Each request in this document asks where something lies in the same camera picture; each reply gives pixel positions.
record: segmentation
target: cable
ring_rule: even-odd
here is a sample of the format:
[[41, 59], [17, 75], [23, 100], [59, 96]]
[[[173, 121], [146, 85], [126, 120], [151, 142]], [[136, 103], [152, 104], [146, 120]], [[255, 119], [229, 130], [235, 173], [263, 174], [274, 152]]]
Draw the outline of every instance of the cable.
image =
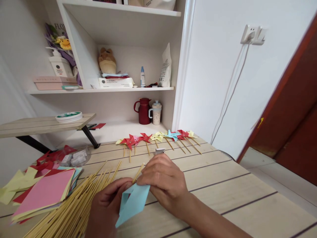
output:
[[241, 70], [240, 70], [240, 73], [239, 73], [237, 82], [235, 83], [235, 86], [234, 86], [234, 88], [233, 88], [233, 92], [232, 92], [232, 94], [231, 94], [231, 96], [230, 96], [230, 99], [229, 99], [228, 104], [227, 104], [227, 106], [226, 106], [225, 112], [224, 112], [224, 114], [223, 114], [223, 116], [222, 116], [222, 118], [221, 118], [219, 127], [218, 127], [218, 129], [217, 129], [217, 131], [216, 131], [216, 134], [215, 134], [215, 136], [213, 137], [213, 139], [212, 139], [212, 141], [211, 141], [210, 144], [212, 144], [212, 143], [214, 142], [215, 138], [216, 138], [216, 135], [217, 135], [217, 133], [218, 133], [218, 131], [219, 131], [219, 128], [220, 128], [220, 126], [221, 126], [221, 124], [222, 124], [222, 121], [223, 121], [223, 119], [224, 119], [224, 117], [225, 117], [225, 114], [226, 114], [226, 112], [227, 112], [227, 109], [228, 109], [228, 107], [229, 107], [229, 104], [230, 104], [230, 101], [231, 101], [231, 99], [232, 99], [232, 96], [234, 95], [235, 88], [237, 87], [237, 84], [238, 84], [238, 82], [239, 82], [240, 76], [241, 76], [241, 74], [242, 74], [242, 71], [243, 71], [243, 68], [244, 68], [244, 65], [245, 65], [245, 61], [246, 61], [246, 59], [247, 59], [249, 47], [250, 47], [250, 44], [251, 44], [251, 39], [250, 39], [249, 44], [248, 44], [247, 52], [245, 53], [244, 61], [243, 61], [243, 64], [242, 64], [242, 67], [241, 67]]
[[216, 128], [217, 128], [217, 126], [218, 126], [218, 123], [219, 123], [219, 121], [220, 121], [220, 118], [221, 118], [222, 112], [223, 112], [223, 110], [224, 110], [224, 108], [225, 108], [226, 99], [227, 99], [227, 95], [228, 95], [228, 92], [229, 92], [229, 89], [230, 89], [231, 81], [232, 81], [232, 79], [233, 79], [233, 75], [234, 75], [235, 68], [236, 68], [236, 66], [237, 66], [237, 64], [238, 64], [238, 62], [239, 62], [239, 59], [240, 59], [240, 55], [241, 55], [241, 52], [242, 52], [243, 46], [244, 46], [244, 45], [242, 45], [242, 46], [241, 46], [241, 50], [240, 50], [240, 52], [239, 52], [239, 55], [238, 55], [237, 61], [235, 62], [235, 65], [234, 65], [233, 70], [232, 70], [232, 74], [231, 74], [231, 78], [230, 78], [230, 81], [229, 81], [229, 86], [228, 86], [227, 91], [226, 91], [226, 95], [225, 95], [224, 103], [222, 104], [222, 108], [221, 108], [221, 112], [220, 112], [220, 115], [219, 115], [218, 121], [217, 121], [216, 126], [215, 126], [215, 128], [214, 128], [214, 131], [212, 132], [212, 135], [211, 135], [211, 140], [212, 140], [212, 141], [213, 141], [213, 138], [214, 138], [214, 133], [215, 133]]

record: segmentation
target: stuffed animal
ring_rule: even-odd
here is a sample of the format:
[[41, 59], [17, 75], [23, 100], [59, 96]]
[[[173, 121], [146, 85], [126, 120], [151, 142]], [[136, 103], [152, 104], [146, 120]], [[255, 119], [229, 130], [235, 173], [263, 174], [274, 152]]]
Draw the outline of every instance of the stuffed animal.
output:
[[112, 54], [111, 49], [105, 49], [104, 47], [100, 50], [100, 56], [98, 58], [100, 69], [106, 74], [115, 74], [117, 62]]
[[60, 39], [59, 45], [63, 50], [72, 50], [68, 39]]

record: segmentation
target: white shelf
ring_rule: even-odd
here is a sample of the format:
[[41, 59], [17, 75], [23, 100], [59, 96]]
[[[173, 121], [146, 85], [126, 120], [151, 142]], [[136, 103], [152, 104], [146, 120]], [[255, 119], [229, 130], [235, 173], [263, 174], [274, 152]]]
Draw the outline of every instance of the white shelf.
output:
[[76, 90], [29, 90], [28, 94], [71, 94], [71, 93], [105, 93], [105, 92], [137, 92], [137, 91], [165, 91], [174, 90], [166, 88], [104, 88], [104, 89], [76, 89]]
[[60, 0], [96, 44], [161, 47], [181, 12], [84, 0]]
[[[152, 123], [148, 125], [141, 125], [138, 121], [123, 121], [106, 122], [106, 125], [104, 125], [100, 130], [90, 132], [96, 139], [97, 143], [105, 143], [117, 141], [122, 138], [128, 138], [129, 134], [141, 136], [140, 133], [146, 133], [149, 136], [150, 134], [154, 134], [159, 131], [167, 131], [162, 123], [155, 126]], [[69, 146], [76, 146], [83, 143], [91, 145], [89, 139], [83, 131], [76, 131], [57, 147], [63, 147], [66, 144]]]

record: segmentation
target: wooden desk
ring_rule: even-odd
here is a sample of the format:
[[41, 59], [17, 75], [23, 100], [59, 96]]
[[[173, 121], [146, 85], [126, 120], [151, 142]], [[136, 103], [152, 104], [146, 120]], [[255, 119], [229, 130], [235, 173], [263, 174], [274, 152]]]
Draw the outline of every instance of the wooden desk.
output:
[[[263, 238], [307, 238], [316, 237], [317, 219], [286, 199], [257, 177], [238, 165], [235, 161], [216, 150], [201, 138], [196, 146], [202, 155], [185, 141], [192, 153], [186, 154], [171, 143], [159, 143], [166, 148], [166, 154], [184, 172], [188, 190], [212, 209], [248, 232], [253, 237]], [[116, 178], [134, 177], [143, 162], [147, 163], [154, 155], [155, 143], [149, 145], [148, 155], [142, 141], [131, 152], [126, 149], [123, 158], [123, 145], [108, 143], [92, 150], [91, 159], [83, 166], [78, 183], [88, 174], [100, 168], [101, 171], [114, 169], [119, 161], [121, 167]], [[8, 226], [16, 210], [12, 203], [0, 206], [0, 237], [23, 237], [45, 214], [36, 216], [24, 224]], [[144, 211], [128, 220], [118, 229], [118, 237], [196, 237], [198, 234], [188, 225], [169, 214], [149, 193]]]
[[83, 114], [82, 119], [71, 123], [59, 123], [56, 121], [55, 117], [23, 118], [0, 125], [0, 138], [16, 137], [29, 146], [45, 154], [50, 149], [35, 140], [30, 135], [82, 129], [94, 148], [98, 148], [100, 144], [96, 142], [86, 126], [87, 123], [90, 122], [95, 116], [95, 113], [86, 113]]

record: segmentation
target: floor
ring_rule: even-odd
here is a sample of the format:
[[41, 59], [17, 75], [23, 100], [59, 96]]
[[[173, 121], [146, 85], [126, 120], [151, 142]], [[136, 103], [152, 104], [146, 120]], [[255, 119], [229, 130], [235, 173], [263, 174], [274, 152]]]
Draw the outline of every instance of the floor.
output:
[[317, 218], [317, 186], [251, 147], [240, 165]]

